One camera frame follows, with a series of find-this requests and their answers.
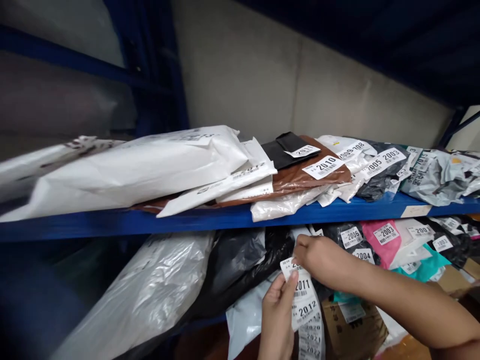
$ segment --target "printed barcode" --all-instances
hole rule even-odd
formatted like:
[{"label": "printed barcode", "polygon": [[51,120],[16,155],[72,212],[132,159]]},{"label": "printed barcode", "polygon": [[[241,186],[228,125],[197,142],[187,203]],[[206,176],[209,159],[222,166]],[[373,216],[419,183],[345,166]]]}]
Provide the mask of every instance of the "printed barcode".
[{"label": "printed barcode", "polygon": [[302,291],[295,291],[295,294],[293,295],[294,298],[298,298],[300,296],[305,296],[307,295],[307,291],[306,290],[302,290]]}]

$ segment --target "cardboard box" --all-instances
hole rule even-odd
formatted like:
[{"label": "cardboard box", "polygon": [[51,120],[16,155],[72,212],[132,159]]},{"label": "cardboard box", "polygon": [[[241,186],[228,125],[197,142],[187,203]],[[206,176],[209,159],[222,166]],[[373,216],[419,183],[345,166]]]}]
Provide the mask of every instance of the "cardboard box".
[{"label": "cardboard box", "polygon": [[373,359],[389,334],[375,305],[362,302],[365,316],[347,323],[338,304],[324,301],[328,359]]}]

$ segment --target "gray wall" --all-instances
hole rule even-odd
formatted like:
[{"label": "gray wall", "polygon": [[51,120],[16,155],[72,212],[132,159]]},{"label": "gray wall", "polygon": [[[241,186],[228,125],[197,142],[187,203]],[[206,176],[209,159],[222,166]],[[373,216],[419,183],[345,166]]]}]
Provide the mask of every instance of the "gray wall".
[{"label": "gray wall", "polygon": [[448,108],[234,1],[173,8],[192,127],[431,147],[447,126]]}]

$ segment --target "forearm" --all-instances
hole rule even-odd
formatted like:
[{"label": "forearm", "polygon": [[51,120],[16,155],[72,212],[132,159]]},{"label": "forearm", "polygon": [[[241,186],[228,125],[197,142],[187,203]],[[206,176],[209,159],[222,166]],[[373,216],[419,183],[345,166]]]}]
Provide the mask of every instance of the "forearm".
[{"label": "forearm", "polygon": [[442,291],[366,261],[356,264],[349,291],[388,313],[434,349],[480,340],[480,324]]}]

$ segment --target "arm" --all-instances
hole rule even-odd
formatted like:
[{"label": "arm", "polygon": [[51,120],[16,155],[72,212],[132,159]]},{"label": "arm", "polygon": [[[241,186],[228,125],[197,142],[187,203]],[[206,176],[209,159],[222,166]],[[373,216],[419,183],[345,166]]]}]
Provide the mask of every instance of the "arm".
[{"label": "arm", "polygon": [[480,324],[442,291],[358,259],[327,237],[300,235],[297,263],[326,286],[377,305],[440,359],[473,359]]}]

